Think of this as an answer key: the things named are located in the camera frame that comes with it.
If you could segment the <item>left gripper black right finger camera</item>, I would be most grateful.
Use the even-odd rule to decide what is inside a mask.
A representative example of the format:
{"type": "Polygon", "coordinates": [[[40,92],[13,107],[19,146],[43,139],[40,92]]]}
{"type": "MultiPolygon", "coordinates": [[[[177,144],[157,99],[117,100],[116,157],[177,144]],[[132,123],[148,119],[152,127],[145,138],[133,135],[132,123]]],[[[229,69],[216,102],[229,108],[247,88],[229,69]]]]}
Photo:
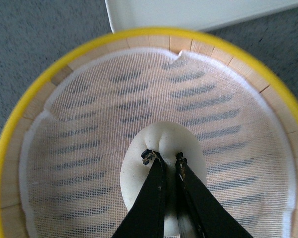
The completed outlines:
{"type": "Polygon", "coordinates": [[[176,155],[175,167],[176,210],[182,238],[251,237],[196,176],[182,152],[176,155]]]}

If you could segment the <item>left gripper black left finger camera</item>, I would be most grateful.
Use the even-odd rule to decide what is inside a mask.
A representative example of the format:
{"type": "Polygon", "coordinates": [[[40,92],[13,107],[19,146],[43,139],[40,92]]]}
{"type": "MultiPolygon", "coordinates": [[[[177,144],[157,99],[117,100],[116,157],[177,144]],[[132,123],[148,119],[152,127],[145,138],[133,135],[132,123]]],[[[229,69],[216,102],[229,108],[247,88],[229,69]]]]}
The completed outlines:
{"type": "Polygon", "coordinates": [[[166,205],[166,163],[160,153],[146,149],[144,165],[153,161],[138,196],[115,233],[114,238],[162,238],[166,205]]]}

